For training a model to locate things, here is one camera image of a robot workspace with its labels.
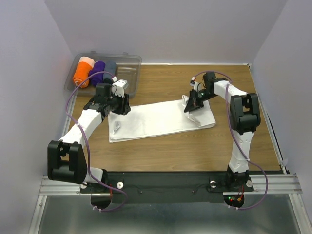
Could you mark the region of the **white towel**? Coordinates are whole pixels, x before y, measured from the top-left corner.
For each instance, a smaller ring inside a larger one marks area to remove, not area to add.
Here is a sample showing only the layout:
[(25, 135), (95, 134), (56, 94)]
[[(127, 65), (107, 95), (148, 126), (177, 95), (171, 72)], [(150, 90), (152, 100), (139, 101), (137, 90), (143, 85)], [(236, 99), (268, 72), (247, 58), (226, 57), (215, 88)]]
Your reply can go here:
[(209, 102), (205, 101), (204, 107), (199, 110), (185, 113), (188, 99), (183, 95), (179, 100), (133, 106), (126, 115), (110, 113), (109, 142), (213, 128), (216, 120)]

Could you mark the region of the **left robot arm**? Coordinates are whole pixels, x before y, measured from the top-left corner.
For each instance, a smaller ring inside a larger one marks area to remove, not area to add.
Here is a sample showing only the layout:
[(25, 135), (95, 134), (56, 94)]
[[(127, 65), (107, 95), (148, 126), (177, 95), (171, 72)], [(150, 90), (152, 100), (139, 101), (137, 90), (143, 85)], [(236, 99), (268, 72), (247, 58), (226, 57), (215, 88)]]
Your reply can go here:
[(88, 139), (93, 131), (110, 114), (126, 115), (130, 112), (129, 95), (125, 92), (128, 82), (117, 80), (113, 84), (96, 85), (95, 95), (83, 107), (78, 120), (58, 141), (47, 147), (47, 173), (50, 180), (75, 184), (92, 183), (97, 192), (108, 188), (104, 169), (90, 166), (91, 157), (84, 155), (89, 149)]

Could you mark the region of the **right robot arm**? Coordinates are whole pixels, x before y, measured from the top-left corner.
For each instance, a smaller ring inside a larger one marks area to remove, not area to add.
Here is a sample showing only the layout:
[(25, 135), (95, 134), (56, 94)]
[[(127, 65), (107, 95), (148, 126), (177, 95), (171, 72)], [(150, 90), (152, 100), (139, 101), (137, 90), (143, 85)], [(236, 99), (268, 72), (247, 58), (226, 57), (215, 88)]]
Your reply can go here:
[(249, 151), (251, 140), (261, 123), (260, 107), (256, 93), (241, 91), (232, 85), (229, 77), (217, 78), (216, 72), (203, 74), (203, 87), (194, 76), (190, 80), (192, 86), (184, 112), (191, 113), (204, 108), (204, 102), (216, 96), (225, 100), (227, 118), (233, 149), (224, 184), (229, 190), (236, 190), (249, 180)]

